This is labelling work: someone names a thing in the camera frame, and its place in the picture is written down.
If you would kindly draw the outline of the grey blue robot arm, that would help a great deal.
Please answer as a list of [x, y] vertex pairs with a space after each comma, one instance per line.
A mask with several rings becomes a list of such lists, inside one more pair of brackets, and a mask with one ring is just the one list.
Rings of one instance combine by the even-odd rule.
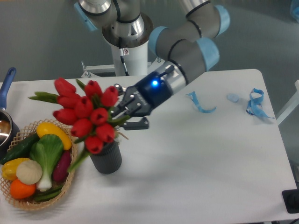
[[142, 76], [133, 86], [116, 85], [122, 100], [111, 111], [126, 130], [148, 128], [147, 116], [219, 61], [213, 38], [230, 25], [226, 8], [208, 0], [180, 2], [186, 22], [153, 26], [137, 0], [78, 0], [74, 8], [110, 45], [117, 76]]

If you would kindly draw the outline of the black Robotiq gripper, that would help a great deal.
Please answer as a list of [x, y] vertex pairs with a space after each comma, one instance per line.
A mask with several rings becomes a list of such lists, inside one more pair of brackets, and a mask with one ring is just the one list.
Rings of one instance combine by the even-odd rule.
[[[120, 84], [114, 84], [118, 96], [123, 97], [112, 110], [112, 117], [130, 116], [127, 116], [127, 119], [119, 127], [124, 130], [146, 130], [149, 128], [149, 121], [145, 116], [150, 115], [155, 108], [173, 95], [170, 85], [165, 80], [167, 75], [168, 73], [165, 71], [162, 73], [154, 71], [127, 88]], [[138, 121], [128, 121], [131, 117], [142, 118]]]

